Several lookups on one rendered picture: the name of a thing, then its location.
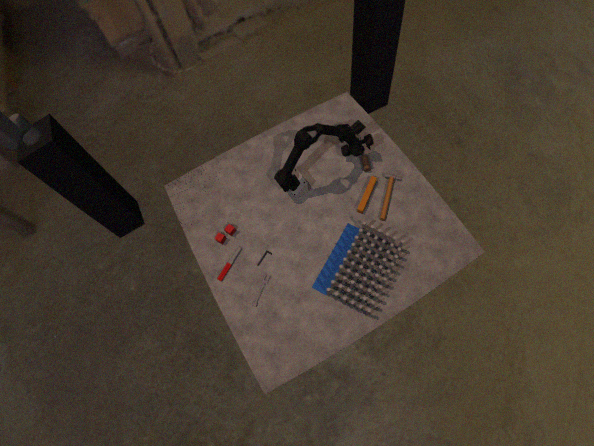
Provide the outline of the small red block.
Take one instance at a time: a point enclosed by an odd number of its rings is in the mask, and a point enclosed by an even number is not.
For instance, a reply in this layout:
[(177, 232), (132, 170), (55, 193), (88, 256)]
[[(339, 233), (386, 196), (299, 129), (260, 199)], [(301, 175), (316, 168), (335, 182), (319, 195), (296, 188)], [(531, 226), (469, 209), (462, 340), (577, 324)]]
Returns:
[(226, 233), (228, 233), (229, 235), (233, 236), (234, 233), (237, 231), (235, 227), (233, 227), (232, 225), (228, 224), (227, 227), (224, 229)]
[(223, 234), (221, 234), (219, 232), (215, 236), (215, 241), (218, 242), (218, 243), (220, 243), (220, 244), (222, 244), (222, 245), (223, 245), (223, 243), (225, 242), (226, 239), (227, 238)]

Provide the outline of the orange-brown rectangular block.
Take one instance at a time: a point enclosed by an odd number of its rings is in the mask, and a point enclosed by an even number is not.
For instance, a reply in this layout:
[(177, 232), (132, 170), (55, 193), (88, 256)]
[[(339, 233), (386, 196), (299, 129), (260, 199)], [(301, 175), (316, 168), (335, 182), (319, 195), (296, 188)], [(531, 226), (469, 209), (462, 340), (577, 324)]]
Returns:
[(356, 212), (361, 213), (361, 214), (363, 213), (364, 208), (365, 208), (365, 206), (367, 204), (367, 201), (368, 201), (368, 199), (369, 199), (369, 197), (370, 197), (370, 195), (371, 195), (371, 193), (372, 193), (372, 191), (374, 189), (374, 186), (375, 186), (374, 184), (376, 182), (376, 179), (377, 179), (376, 177), (373, 177), (373, 176), (371, 177), (371, 180), (370, 180), (370, 182), (369, 182), (369, 184), (368, 184), (368, 186), (367, 186), (367, 188), (366, 188), (366, 190), (365, 190), (365, 192), (364, 192), (364, 194), (362, 196), (362, 199), (361, 199), (361, 201), (360, 201), (360, 203), (358, 205), (358, 208), (357, 208), (357, 211)]

